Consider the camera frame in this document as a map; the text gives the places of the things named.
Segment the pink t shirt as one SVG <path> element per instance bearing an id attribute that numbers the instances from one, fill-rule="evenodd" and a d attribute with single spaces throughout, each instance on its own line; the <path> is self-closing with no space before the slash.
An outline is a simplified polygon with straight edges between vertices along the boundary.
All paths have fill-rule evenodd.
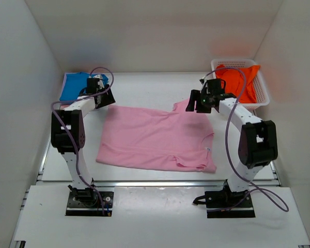
<path id="1" fill-rule="evenodd" d="M 215 173 L 214 130 L 206 114 L 111 105 L 101 134 L 98 163 L 156 171 Z"/>

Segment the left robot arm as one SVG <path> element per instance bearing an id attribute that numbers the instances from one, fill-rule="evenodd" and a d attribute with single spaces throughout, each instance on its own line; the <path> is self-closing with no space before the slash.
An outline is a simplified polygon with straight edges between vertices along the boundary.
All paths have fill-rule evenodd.
<path id="1" fill-rule="evenodd" d="M 67 163 L 72 178 L 69 185 L 72 197 L 86 207 L 103 208 L 104 203 L 83 155 L 86 142 L 84 117 L 93 110 L 115 103 L 111 86 L 105 75 L 91 75 L 77 99 L 51 104 L 51 144 Z"/>

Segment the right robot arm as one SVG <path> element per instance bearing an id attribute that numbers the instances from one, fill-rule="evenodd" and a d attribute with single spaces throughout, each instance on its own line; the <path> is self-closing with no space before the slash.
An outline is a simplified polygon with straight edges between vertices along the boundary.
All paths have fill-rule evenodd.
<path id="1" fill-rule="evenodd" d="M 240 132 L 239 163 L 220 191 L 205 193 L 205 205 L 212 211 L 228 211 L 240 206 L 249 195 L 249 185 L 265 166 L 278 156 L 275 123 L 249 112 L 232 93 L 226 93 L 221 79 L 200 79 L 200 90 L 192 90 L 187 112 L 211 113 L 215 109 L 227 117 L 227 124 Z"/>

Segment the folded blue t shirt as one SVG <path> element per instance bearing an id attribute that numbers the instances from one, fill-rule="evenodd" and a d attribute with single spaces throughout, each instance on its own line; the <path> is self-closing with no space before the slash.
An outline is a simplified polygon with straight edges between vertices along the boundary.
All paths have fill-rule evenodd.
<path id="1" fill-rule="evenodd" d="M 80 91 L 87 86 L 89 74 L 86 72 L 66 73 L 61 90 L 60 101 L 72 101 L 78 98 Z"/>

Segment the aluminium table rail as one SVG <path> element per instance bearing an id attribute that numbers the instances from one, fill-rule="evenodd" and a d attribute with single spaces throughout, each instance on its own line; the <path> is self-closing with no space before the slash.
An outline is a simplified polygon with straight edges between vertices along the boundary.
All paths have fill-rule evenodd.
<path id="1" fill-rule="evenodd" d="M 219 187 L 224 181 L 96 181 L 96 187 Z M 279 187 L 280 182 L 274 180 L 254 181 L 258 186 Z M 67 181 L 38 180 L 36 185 L 69 185 Z"/>

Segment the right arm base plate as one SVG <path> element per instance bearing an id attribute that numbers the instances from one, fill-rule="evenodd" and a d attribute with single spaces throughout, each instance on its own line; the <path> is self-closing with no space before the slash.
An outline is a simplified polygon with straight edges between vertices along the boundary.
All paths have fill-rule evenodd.
<path id="1" fill-rule="evenodd" d="M 249 191 L 232 192 L 227 185 L 220 191 L 205 191 L 192 204 L 205 205 L 208 219 L 246 219 L 256 214 Z"/>

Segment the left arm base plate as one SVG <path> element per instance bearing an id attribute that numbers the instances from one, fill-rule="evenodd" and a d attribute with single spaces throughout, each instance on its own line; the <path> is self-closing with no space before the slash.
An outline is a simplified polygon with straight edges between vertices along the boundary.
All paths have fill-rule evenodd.
<path id="1" fill-rule="evenodd" d="M 70 185 L 68 188 L 70 192 L 66 205 L 66 216 L 112 216 L 113 191 L 100 191 L 101 202 L 98 194 L 91 188 L 77 189 Z"/>

